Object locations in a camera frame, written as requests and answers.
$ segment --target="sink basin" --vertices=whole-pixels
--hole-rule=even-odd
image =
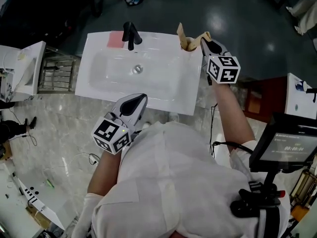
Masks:
[[[180,48],[177,35],[139,32],[134,50],[108,48],[110,32],[91,33],[85,44],[76,95],[117,101],[145,93],[148,107],[192,115],[195,109],[202,52]]]

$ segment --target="metal rack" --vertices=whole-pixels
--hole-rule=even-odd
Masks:
[[[46,46],[38,85],[38,93],[72,93],[80,58]]]

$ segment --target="person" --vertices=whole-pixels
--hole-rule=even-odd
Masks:
[[[24,124],[18,124],[17,122],[6,120],[0,122],[0,143],[5,143],[7,140],[25,134],[31,129],[35,128],[37,118],[34,117],[28,125],[28,120],[25,119]]]
[[[255,136],[230,87],[212,85],[225,140],[254,150]],[[259,219],[235,217],[230,204],[266,173],[251,173],[250,154],[228,148],[232,169],[218,165],[189,126],[157,122],[125,154],[103,152],[72,238],[256,237]],[[278,178],[274,183],[285,190]],[[290,215],[289,198],[280,201],[279,236]]]
[[[293,17],[299,17],[296,31],[303,35],[317,24],[317,0],[299,0],[294,7],[286,7]]]

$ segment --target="monitor screen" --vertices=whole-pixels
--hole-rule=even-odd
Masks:
[[[304,162],[316,147],[317,137],[276,133],[260,160]]]

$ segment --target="marble floor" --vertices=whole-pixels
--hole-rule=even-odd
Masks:
[[[90,136],[98,117],[104,116],[112,106],[112,102],[75,96],[74,94],[38,95],[32,101],[19,102],[11,110],[20,122],[29,121],[37,116],[38,123],[31,135],[36,138],[34,146],[29,137],[11,141],[13,161],[18,175],[35,170],[39,175],[48,178],[55,186],[60,187],[71,198],[77,214],[83,207],[83,198],[88,183],[96,168],[88,161],[88,154],[100,155]],[[205,139],[209,147],[211,134],[211,107],[216,104],[212,87],[208,86],[204,74],[201,76],[195,113],[193,116],[179,115],[179,121],[196,129]],[[10,110],[3,111],[5,120],[16,120]],[[149,121],[162,123],[171,119],[168,112],[146,109],[138,127]],[[248,119],[256,139],[259,139],[265,123]],[[212,140],[224,140],[219,112],[215,112]],[[226,147],[215,150],[219,164],[228,166],[229,153]],[[288,178],[285,182],[292,188],[297,178]]]

